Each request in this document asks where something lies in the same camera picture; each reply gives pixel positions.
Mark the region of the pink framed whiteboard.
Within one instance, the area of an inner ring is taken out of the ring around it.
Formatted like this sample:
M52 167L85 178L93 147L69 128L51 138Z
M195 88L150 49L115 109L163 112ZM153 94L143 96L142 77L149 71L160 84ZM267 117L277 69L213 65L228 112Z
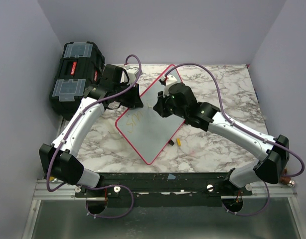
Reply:
M140 156L145 164L151 165L168 141L184 124L184 119L171 115L162 118L148 106L157 103L157 94L164 90L159 82L164 74L174 65L169 65L149 86L141 93L143 108L127 109L115 122L116 129Z

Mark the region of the yellow marker cap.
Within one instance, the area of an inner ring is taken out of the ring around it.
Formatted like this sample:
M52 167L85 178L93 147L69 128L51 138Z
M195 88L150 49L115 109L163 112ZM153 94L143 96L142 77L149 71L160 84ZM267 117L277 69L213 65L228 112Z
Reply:
M181 146L181 141L180 141L179 138L176 139L176 143L177 143L178 146Z

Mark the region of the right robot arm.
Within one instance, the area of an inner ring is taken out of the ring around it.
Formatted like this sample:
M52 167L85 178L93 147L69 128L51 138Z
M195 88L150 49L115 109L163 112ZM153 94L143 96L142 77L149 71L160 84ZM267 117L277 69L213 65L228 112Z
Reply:
M234 195L247 184L264 181L277 184L289 160L289 139L273 137L253 130L233 119L225 119L221 110L207 102L199 102L191 88L183 83L170 86L169 93L157 94L153 109L163 118L171 115L185 120L188 125L222 136L250 152L256 161L229 171L223 190Z

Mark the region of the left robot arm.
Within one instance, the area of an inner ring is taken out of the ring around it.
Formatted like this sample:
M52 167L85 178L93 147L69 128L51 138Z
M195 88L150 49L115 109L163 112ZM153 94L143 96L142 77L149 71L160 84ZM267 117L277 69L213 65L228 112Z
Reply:
M96 85L85 89L78 109L63 132L50 144L43 144L39 156L43 172L70 185L87 187L94 197L104 191L100 175L86 169L77 159L83 140L95 121L105 112L109 104L118 102L122 106L137 109L144 105L140 99L139 84L142 67L124 67L108 64Z

